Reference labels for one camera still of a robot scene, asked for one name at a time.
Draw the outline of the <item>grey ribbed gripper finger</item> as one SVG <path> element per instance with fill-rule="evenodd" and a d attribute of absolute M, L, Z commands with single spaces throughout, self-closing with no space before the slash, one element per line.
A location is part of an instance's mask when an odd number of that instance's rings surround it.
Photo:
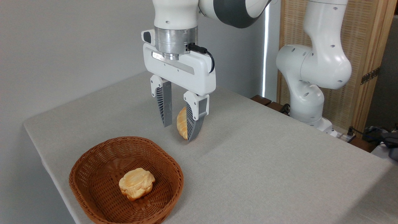
<path fill-rule="evenodd" d="M 209 97 L 209 95 L 199 96 L 192 91 L 184 93 L 189 142 L 199 135 L 205 116 L 209 113 Z"/>
<path fill-rule="evenodd" d="M 151 93 L 157 100 L 158 109 L 165 127 L 172 124 L 172 83 L 158 75 L 152 75 Z"/>

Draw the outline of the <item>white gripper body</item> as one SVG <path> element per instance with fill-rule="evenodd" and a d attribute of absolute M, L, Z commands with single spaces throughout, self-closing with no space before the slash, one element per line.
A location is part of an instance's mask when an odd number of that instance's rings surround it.
<path fill-rule="evenodd" d="M 193 52 L 179 56 L 178 60 L 166 59 L 155 48 L 155 31 L 141 33 L 144 63 L 147 70 L 193 93 L 204 96 L 216 88 L 215 71 L 210 73 L 212 61 L 208 55 Z"/>

